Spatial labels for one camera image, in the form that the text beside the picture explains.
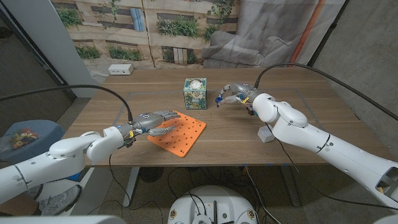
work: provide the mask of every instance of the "black wire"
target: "black wire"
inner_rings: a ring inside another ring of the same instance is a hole
[[[178,197],[177,197],[177,195],[174,193],[174,190],[173,190],[172,186],[170,185],[170,175],[172,175],[172,173],[173,173],[174,171],[176,171],[177,169],[180,169],[180,168],[182,168],[182,167],[177,167],[177,168],[175,168],[175,169],[172,170],[172,171],[169,173],[169,175],[167,176],[167,185],[169,186],[169,189],[170,189],[170,191],[173,193],[173,195],[174,195],[175,198],[178,198]]]
[[[191,198],[192,198],[192,200],[193,200],[193,203],[195,203],[195,205],[197,206],[198,215],[201,215],[201,214],[200,214],[200,211],[199,211],[198,204],[197,204],[197,202],[193,199],[192,194],[191,194],[191,191],[188,190],[188,193],[189,193],[189,196],[191,196]]]
[[[260,223],[264,223],[264,218],[266,219],[266,223],[267,223],[267,213],[262,217],[261,222]]]
[[[194,197],[196,197],[196,198],[198,198],[198,199],[200,200],[201,204],[203,205],[203,208],[205,209],[205,215],[207,215],[205,204],[203,203],[203,201],[201,200],[201,198],[198,197],[197,195],[191,194],[191,192],[190,192],[189,194],[191,195],[191,197],[194,196]]]
[[[205,171],[202,169],[202,168],[199,168],[200,169],[200,171],[203,173],[203,175],[212,183],[212,184],[214,184],[214,181],[212,181],[208,176],[207,176],[207,174],[205,174]]]
[[[298,174],[300,174],[300,176],[306,181],[306,183],[307,183],[313,190],[315,190],[315,191],[318,192],[319,194],[323,195],[324,197],[327,197],[327,198],[330,198],[330,199],[333,199],[333,200],[336,200],[336,201],[339,201],[339,202],[352,203],[352,204],[355,204],[355,205],[365,205],[365,206],[379,207],[379,208],[388,208],[388,209],[393,209],[393,210],[397,210],[397,211],[398,211],[398,208],[394,208],[394,207],[390,207],[390,206],[376,205],[376,204],[362,203],[362,202],[352,202],[352,201],[349,201],[349,200],[338,199],[338,198],[334,198],[334,197],[331,197],[331,196],[329,196],[329,195],[324,194],[323,192],[321,192],[320,190],[318,190],[317,188],[315,188],[315,187],[310,183],[310,181],[309,181],[306,177],[304,177],[304,175],[299,171],[299,168],[297,168],[297,166],[294,164],[292,158],[291,158],[291,157],[289,156],[289,154],[286,152],[285,147],[283,146],[283,144],[281,143],[281,141],[280,141],[279,139],[276,139],[276,140],[278,140],[280,146],[282,147],[283,151],[285,152],[286,156],[287,156],[287,157],[289,158],[289,160],[291,161],[292,165],[294,166],[294,168],[295,168],[295,170],[298,172]]]
[[[117,98],[119,98],[119,100],[121,100],[123,102],[124,106],[126,107],[127,116],[128,116],[129,122],[132,123],[132,113],[131,113],[130,107],[127,104],[126,100],[124,100],[123,97],[121,97],[119,94],[115,93],[114,91],[112,91],[112,90],[110,90],[108,88],[102,87],[102,86],[96,86],[96,85],[65,85],[65,86],[48,87],[48,88],[42,88],[42,89],[38,89],[38,90],[26,91],[26,92],[23,92],[23,93],[17,93],[17,94],[13,94],[13,95],[3,96],[3,97],[0,97],[0,101],[10,100],[10,99],[13,99],[13,98],[27,96],[27,95],[31,95],[31,94],[35,94],[35,93],[42,93],[42,92],[46,92],[46,91],[55,91],[55,90],[64,90],[64,89],[73,89],[73,88],[95,88],[95,89],[107,91],[108,93],[116,96]]]
[[[188,171],[188,173],[189,173],[189,179],[191,180],[192,187],[195,187],[195,184],[193,184],[193,180],[192,180],[192,176],[191,176],[191,171],[188,170],[188,169],[187,169],[187,171]]]
[[[210,180],[210,182],[212,182],[212,183],[215,183],[214,181],[212,181],[208,176],[207,176],[207,174],[206,174],[206,172],[202,169],[202,168],[200,168],[200,170],[202,171],[202,173],[203,173],[203,175],[208,179],[208,180]],[[246,183],[246,185],[239,185],[239,184],[237,184],[237,183],[234,183],[236,180],[235,179],[232,179],[232,180],[224,180],[224,179],[222,179],[222,178],[216,178],[216,177],[214,177],[213,176],[213,174],[211,174],[211,172],[210,171],[207,171],[208,172],[208,174],[213,178],[213,179],[216,179],[218,182],[220,182],[221,184],[231,184],[232,186],[235,186],[235,187],[245,187],[245,188],[247,188],[248,189],[248,191],[251,193],[251,197],[253,198],[253,202],[254,202],[254,209],[255,209],[255,211],[258,213],[259,212],[259,210],[260,210],[260,206],[258,205],[257,206],[257,199],[259,200],[259,198],[258,198],[258,196],[257,196],[257,194],[256,194],[256,192],[255,192],[255,189],[254,189],[254,187],[253,187],[253,185],[252,185],[252,183],[251,183],[251,181],[242,181],[242,182],[244,182],[244,183]],[[225,177],[226,175],[223,175],[223,173],[220,173],[220,177]]]
[[[299,64],[299,63],[284,62],[284,63],[277,63],[277,64],[275,64],[275,65],[271,65],[271,66],[267,67],[266,69],[264,69],[264,70],[260,73],[259,77],[258,77],[257,80],[256,80],[256,83],[254,84],[254,87],[255,87],[255,88],[258,88],[258,86],[259,86],[259,84],[260,84],[260,79],[261,79],[262,75],[263,75],[266,71],[268,71],[268,70],[270,70],[270,69],[272,69],[272,68],[274,68],[274,67],[280,67],[280,66],[284,66],[284,65],[294,65],[294,66],[306,68],[306,69],[311,70],[311,71],[313,71],[313,72],[317,72],[318,74],[323,75],[324,77],[326,77],[326,78],[328,78],[328,79],[334,81],[334,82],[337,83],[337,84],[340,84],[341,86],[345,87],[346,89],[348,89],[348,90],[352,91],[353,93],[357,94],[358,96],[360,96],[360,97],[363,98],[364,100],[368,101],[368,102],[369,102],[370,104],[372,104],[373,106],[379,108],[381,111],[383,111],[383,112],[385,112],[386,114],[388,114],[391,118],[394,118],[396,121],[398,121],[398,116],[397,116],[396,114],[394,114],[394,113],[392,113],[391,111],[385,109],[385,107],[383,107],[383,106],[381,106],[380,104],[376,103],[374,100],[370,99],[369,97],[367,97],[366,95],[364,95],[364,94],[361,93],[360,91],[358,91],[358,90],[354,89],[353,87],[351,87],[351,86],[349,86],[349,85],[343,83],[342,81],[338,80],[337,78],[335,78],[335,77],[333,77],[333,76],[331,76],[331,75],[328,75],[327,73],[325,73],[325,72],[323,72],[323,71],[320,71],[320,70],[318,70],[318,69],[316,69],[316,68],[309,67],[309,66],[306,66],[306,65],[302,65],[302,64]]]
[[[124,193],[127,195],[127,198],[129,199],[129,205],[130,205],[131,198],[130,198],[129,194],[127,193],[127,190],[123,187],[123,185],[120,184],[120,182],[118,180],[116,180],[116,177],[113,174],[112,165],[111,165],[111,157],[112,157],[112,154],[109,156],[109,170],[111,171],[114,181],[119,184],[119,186],[123,189]]]
[[[154,204],[156,205],[156,207],[159,209],[160,215],[162,216],[162,223],[163,223],[163,212],[162,212],[162,209],[160,209],[160,207],[159,207],[159,206],[156,204],[156,202],[154,202],[154,201],[149,201],[149,202],[147,202],[147,203],[141,205],[141,206],[138,207],[138,208],[131,208],[131,207],[129,207],[129,209],[130,209],[130,210],[138,210],[138,209],[144,207],[145,205],[147,205],[147,204],[149,204],[149,203],[151,203],[151,202],[154,203]]]
[[[117,200],[108,200],[104,203],[102,203],[101,205],[98,205],[96,208],[92,209],[91,212],[89,212],[87,215],[91,214],[92,212],[94,212],[97,208],[100,208],[101,206],[103,206],[104,204],[108,203],[108,202],[117,202],[120,205],[120,211],[121,211],[121,218],[123,218],[123,206],[120,202],[118,202]]]

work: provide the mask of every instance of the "printed backdrop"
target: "printed backdrop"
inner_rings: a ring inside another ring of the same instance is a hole
[[[51,0],[91,76],[308,63],[344,0]]]

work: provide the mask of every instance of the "white power strip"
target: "white power strip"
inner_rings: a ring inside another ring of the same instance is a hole
[[[108,68],[111,75],[130,75],[134,68],[132,64],[114,64]]]

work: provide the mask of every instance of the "robot finger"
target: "robot finger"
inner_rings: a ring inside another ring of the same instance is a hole
[[[175,126],[170,126],[168,128],[152,128],[151,130],[148,131],[148,134],[150,136],[161,136],[166,133],[169,133],[175,129]]]

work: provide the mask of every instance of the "table leg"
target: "table leg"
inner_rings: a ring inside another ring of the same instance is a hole
[[[299,193],[297,192],[296,183],[294,182],[290,166],[281,166],[280,172],[282,173],[282,176],[284,178],[285,186],[290,197],[290,202],[292,202],[293,206],[299,207],[300,206]]]
[[[132,197],[132,192],[134,191],[134,187],[136,186],[138,171],[139,171],[139,167],[131,168],[129,183],[127,184],[127,187],[126,187],[126,192],[130,198]],[[129,197],[126,194],[124,194],[123,207],[130,206]]]

